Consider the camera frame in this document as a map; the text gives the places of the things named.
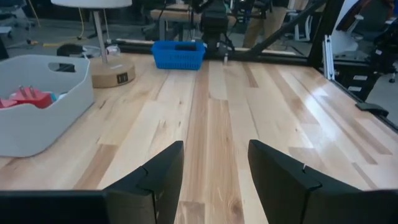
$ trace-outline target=lamp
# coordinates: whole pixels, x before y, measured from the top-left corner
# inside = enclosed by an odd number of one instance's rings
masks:
[[[131,82],[135,77],[134,64],[123,56],[107,56],[101,30],[100,10],[127,7],[132,0],[51,0],[53,4],[66,7],[92,9],[98,33],[101,58],[93,58],[90,63],[91,77],[95,88],[106,88]]]

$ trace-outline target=person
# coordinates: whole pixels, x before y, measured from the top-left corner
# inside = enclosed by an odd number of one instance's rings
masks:
[[[270,9],[267,11],[266,19],[255,19],[252,18],[246,29],[244,35],[243,47],[252,48],[256,43],[257,37],[261,30],[264,31],[264,40],[271,36],[275,31],[282,27],[284,22],[287,8],[289,6],[289,0],[270,0],[272,1],[272,12]],[[258,9],[252,10],[253,15],[259,15]]]

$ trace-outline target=white lamp shade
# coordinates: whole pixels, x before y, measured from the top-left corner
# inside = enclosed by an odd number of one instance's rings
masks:
[[[131,6],[132,0],[51,0],[52,4],[66,7],[108,9]]]

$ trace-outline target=desk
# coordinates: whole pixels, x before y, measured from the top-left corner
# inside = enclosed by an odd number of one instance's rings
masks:
[[[183,11],[170,11],[168,9],[181,9],[186,10]],[[154,9],[150,12],[150,16],[157,20],[159,18],[160,13],[162,12],[161,9]],[[233,26],[236,22],[236,18],[233,16],[228,16],[229,19],[229,26]],[[166,22],[189,22],[190,20],[190,13],[188,12],[188,5],[187,4],[173,4],[166,7],[163,11],[162,16],[160,17],[159,21],[159,35],[161,40],[165,40],[165,30],[166,30]],[[201,14],[194,14],[193,15],[193,22],[199,23],[201,20]]]
[[[130,58],[136,79],[95,89],[53,146],[0,158],[0,189],[103,189],[184,140],[176,223],[266,223],[250,139],[360,189],[398,188],[398,135],[313,68],[206,61],[166,71],[151,55]]]

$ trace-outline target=small black item in basket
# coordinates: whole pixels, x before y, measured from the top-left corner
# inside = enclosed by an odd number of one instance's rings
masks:
[[[175,50],[197,51],[197,46],[193,44],[177,44]]]

